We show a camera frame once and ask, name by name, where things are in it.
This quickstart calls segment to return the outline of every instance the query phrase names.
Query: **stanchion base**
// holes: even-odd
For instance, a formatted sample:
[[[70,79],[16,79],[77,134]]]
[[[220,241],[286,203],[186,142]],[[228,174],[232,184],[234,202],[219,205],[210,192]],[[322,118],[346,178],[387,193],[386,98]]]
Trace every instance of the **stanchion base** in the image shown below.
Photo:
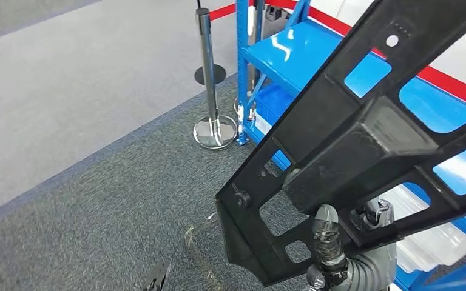
[[[237,132],[237,123],[231,117],[219,115],[217,120],[211,121],[205,116],[194,126],[194,139],[202,147],[221,150],[235,140]]]

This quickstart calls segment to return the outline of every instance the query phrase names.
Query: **blue shelf rack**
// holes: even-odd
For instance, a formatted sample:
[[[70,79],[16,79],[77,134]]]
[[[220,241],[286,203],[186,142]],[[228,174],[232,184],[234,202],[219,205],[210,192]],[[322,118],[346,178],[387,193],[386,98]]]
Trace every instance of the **blue shelf rack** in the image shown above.
[[[248,45],[248,5],[248,0],[237,0],[239,144],[245,144],[248,138],[255,143],[263,139],[265,134],[257,122],[269,127],[274,125],[342,40],[341,35],[308,19],[309,0],[300,0],[283,31]],[[247,94],[248,63],[262,74],[251,99]],[[379,56],[370,53],[345,82],[354,93],[363,96],[379,80],[374,80],[374,76],[386,74],[388,68],[385,65]],[[262,88],[266,78],[271,83]],[[423,79],[412,79],[401,90],[400,99],[436,132],[447,133],[466,123],[466,103]],[[246,117],[255,100],[257,120],[248,121]],[[466,152],[458,155],[457,159],[457,163],[441,164],[436,173],[462,195],[466,193]],[[272,160],[281,169],[290,165],[281,152],[276,153]],[[427,201],[422,189],[411,187],[410,190]],[[453,221],[453,224],[466,233],[466,217]],[[398,267],[395,283],[403,290],[466,290],[466,264],[425,285],[434,271],[409,274]]]

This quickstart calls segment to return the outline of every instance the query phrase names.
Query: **white wall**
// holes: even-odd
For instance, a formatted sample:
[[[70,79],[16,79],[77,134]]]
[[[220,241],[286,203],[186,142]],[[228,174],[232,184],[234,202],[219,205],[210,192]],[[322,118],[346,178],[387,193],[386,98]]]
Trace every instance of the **white wall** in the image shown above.
[[[311,0],[311,5],[353,26],[373,0]],[[466,83],[466,35],[441,54],[431,66]]]

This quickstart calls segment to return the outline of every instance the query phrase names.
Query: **round hole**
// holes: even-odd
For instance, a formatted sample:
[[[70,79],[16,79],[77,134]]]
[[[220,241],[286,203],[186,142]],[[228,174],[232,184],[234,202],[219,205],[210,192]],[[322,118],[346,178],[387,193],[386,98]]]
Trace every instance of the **round hole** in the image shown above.
[[[399,38],[397,37],[397,35],[391,35],[391,36],[387,37],[387,41],[385,41],[385,43],[389,47],[395,47],[398,42],[399,42]]]

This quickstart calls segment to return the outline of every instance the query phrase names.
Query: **blue metal shelf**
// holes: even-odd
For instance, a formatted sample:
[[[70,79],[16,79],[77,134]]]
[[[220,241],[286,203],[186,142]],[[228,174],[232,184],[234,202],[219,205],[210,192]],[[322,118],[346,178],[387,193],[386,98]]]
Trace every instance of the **blue metal shelf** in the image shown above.
[[[342,37],[311,20],[241,50],[269,79],[297,96]]]

